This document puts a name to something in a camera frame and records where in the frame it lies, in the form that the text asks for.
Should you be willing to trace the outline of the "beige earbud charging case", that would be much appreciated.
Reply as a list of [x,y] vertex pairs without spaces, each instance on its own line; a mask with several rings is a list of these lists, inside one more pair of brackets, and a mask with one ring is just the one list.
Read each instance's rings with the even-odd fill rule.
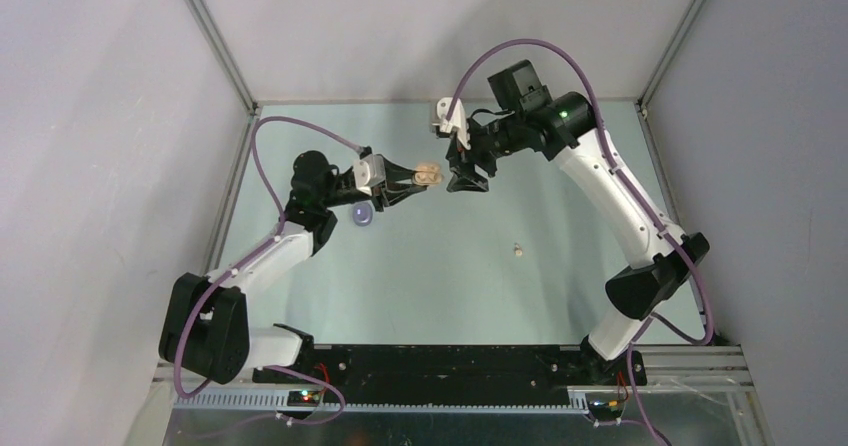
[[441,166],[433,162],[422,162],[414,168],[412,181],[416,185],[435,186],[444,179]]

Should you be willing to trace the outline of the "purple earbud charging case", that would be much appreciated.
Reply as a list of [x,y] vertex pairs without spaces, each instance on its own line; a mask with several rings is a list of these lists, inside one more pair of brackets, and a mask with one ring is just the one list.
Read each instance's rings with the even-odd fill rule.
[[359,202],[354,204],[351,209],[351,216],[356,226],[368,226],[374,219],[373,206],[368,202]]

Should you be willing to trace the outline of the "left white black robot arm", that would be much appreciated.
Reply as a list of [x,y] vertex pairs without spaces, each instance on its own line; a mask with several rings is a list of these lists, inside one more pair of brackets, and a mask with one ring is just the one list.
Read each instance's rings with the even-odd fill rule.
[[316,356],[303,347],[306,334],[284,325],[250,326],[250,301],[327,244],[338,223],[334,208],[369,202],[384,211],[442,179],[435,163],[408,169],[370,150],[346,171],[321,152],[298,155],[289,199],[270,232],[233,264],[203,275],[185,273],[175,281],[160,358],[219,384],[266,366],[277,366],[292,382],[308,380]]

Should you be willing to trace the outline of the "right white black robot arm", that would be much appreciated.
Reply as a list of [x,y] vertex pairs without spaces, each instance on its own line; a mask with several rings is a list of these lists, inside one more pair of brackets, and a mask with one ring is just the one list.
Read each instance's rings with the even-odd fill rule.
[[691,277],[709,250],[700,233],[670,220],[631,178],[594,107],[578,92],[551,96],[532,63],[522,60],[489,77],[500,112],[481,124],[459,100],[436,106],[436,133],[450,141],[451,192],[486,192],[497,161],[530,149],[569,176],[606,220],[627,266],[605,284],[610,305],[584,341],[585,377],[606,384],[622,369],[620,356],[656,307]]

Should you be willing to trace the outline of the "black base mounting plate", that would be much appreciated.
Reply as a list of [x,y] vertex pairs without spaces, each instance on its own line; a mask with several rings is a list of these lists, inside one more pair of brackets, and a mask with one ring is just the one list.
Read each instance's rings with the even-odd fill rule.
[[290,373],[255,369],[255,383],[297,374],[326,379],[328,398],[358,406],[567,406],[577,387],[644,386],[638,352],[604,360],[548,345],[329,345],[299,355]]

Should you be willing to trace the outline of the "aluminium frame rail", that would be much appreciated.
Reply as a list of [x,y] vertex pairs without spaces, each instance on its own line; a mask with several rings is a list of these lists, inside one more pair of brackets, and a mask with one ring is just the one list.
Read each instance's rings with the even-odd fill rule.
[[[723,389],[744,389],[751,386],[751,375],[740,348],[735,346],[686,346],[686,345],[642,345],[631,352],[638,352],[647,375],[647,383],[637,386],[647,392],[680,392],[684,390],[705,389],[708,392]],[[290,373],[292,366],[282,373]],[[190,371],[181,375],[182,385],[186,389],[200,387],[202,392],[211,392],[214,388],[235,389],[238,387],[283,387],[302,388],[307,395],[325,393],[328,400],[329,381],[315,379],[305,374],[297,374],[294,381],[284,384],[255,383],[252,373],[255,369],[246,369],[226,383],[206,382]],[[615,387],[577,387],[569,391],[569,396],[578,392],[612,393]]]

